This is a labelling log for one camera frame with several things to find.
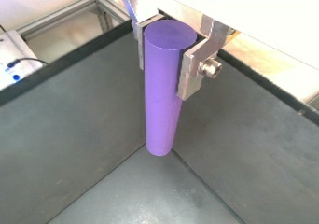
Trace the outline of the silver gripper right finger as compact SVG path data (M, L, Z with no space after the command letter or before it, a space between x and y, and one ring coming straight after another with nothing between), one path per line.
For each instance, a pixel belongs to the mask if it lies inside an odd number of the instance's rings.
M230 27L208 16L203 16L200 32L207 37L183 53L178 92L183 101L199 90L203 77L214 77L219 72L215 56L226 45Z

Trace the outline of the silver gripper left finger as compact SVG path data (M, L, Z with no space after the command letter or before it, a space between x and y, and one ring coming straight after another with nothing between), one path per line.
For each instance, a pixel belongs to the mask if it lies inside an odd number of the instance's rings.
M135 38L139 42L140 70L144 69L144 40L143 30L148 24L159 21L163 16L159 13L156 0L122 0L132 20Z

